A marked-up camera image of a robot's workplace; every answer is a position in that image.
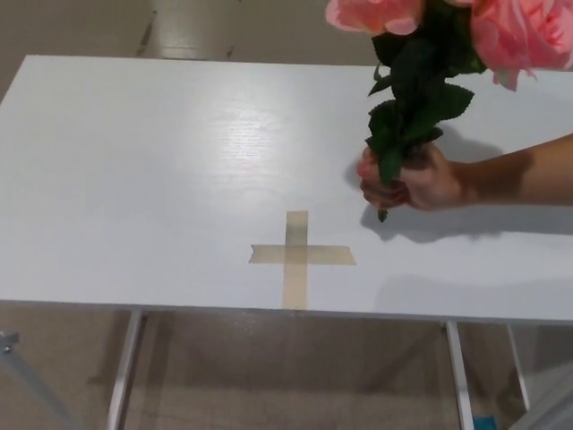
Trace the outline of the bare person hand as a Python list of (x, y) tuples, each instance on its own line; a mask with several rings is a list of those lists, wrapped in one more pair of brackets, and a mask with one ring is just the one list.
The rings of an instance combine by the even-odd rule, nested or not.
[(380, 211), (403, 205), (419, 211), (439, 211), (461, 205), (459, 167), (435, 145), (427, 143), (415, 151), (387, 184), (382, 182), (378, 159), (369, 149), (364, 150), (357, 162), (356, 173), (364, 199)]

